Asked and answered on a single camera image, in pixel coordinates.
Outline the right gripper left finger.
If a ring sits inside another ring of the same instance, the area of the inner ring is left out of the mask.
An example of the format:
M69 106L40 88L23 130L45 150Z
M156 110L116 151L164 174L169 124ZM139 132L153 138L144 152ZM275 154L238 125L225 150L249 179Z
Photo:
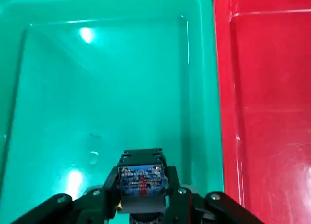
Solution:
M118 167L115 166L102 187L93 188L76 200L65 193L56 194L13 223L107 224L114 218L120 200L118 181Z

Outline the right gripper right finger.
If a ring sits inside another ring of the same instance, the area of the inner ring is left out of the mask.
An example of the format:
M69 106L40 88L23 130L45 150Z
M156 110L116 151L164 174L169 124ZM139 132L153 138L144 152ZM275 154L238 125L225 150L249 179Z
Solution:
M175 166L167 166L169 205L165 224L261 224L259 218L230 196L214 191L204 197L181 186Z

